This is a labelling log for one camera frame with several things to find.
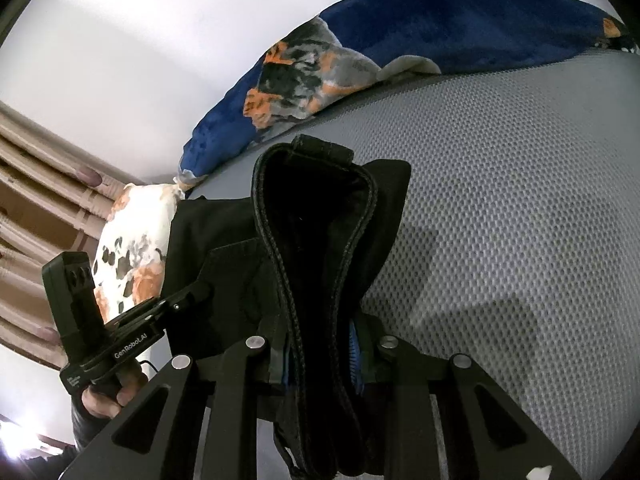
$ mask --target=beige curtain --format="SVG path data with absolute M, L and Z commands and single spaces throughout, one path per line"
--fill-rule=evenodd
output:
M 123 190 L 0 104 L 0 344 L 49 366 L 64 364 L 42 265 L 65 250 L 93 258 Z

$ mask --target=finger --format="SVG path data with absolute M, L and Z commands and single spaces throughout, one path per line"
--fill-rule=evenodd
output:
M 115 400 L 99 394 L 92 386 L 82 392 L 82 404 L 91 415 L 98 418 L 113 418 L 122 409 Z
M 122 389 L 118 392 L 117 399 L 121 406 L 126 406 L 131 402 L 138 392 L 148 383 L 148 377 L 142 372 L 140 364 L 136 362 L 135 367 L 120 372 L 118 380 L 122 384 Z

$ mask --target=floral pillow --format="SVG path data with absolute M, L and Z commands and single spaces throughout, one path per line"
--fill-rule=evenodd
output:
M 183 199 L 175 184 L 129 184 L 113 204 L 93 266 L 105 322 L 160 293 L 171 222 Z

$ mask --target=silver bolt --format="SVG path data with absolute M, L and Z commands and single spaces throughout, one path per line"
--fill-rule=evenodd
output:
M 191 358 L 188 355 L 177 355 L 171 359 L 171 366 L 176 370 L 182 370 L 191 363 Z
M 380 346 L 392 350 L 398 346 L 398 338 L 392 335 L 385 335 L 380 338 Z
M 458 354 L 453 357 L 453 364 L 458 368 L 471 368 L 471 357 Z
M 264 346 L 264 338 L 260 335 L 252 335 L 246 340 L 246 345 L 251 349 L 262 348 Z

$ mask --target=black pouch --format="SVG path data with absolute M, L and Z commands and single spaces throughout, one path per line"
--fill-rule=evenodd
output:
M 350 319 L 396 238 L 410 167 L 352 159 L 347 148 L 298 136 L 272 146 L 254 169 L 255 225 L 290 343 L 275 439 L 299 478 L 359 475 L 378 451 L 351 383 Z
M 221 354 L 277 313 L 273 265 L 257 237 L 250 198 L 178 204 L 161 296 L 196 279 L 209 283 L 214 295 L 167 327 L 174 355 L 197 360 Z

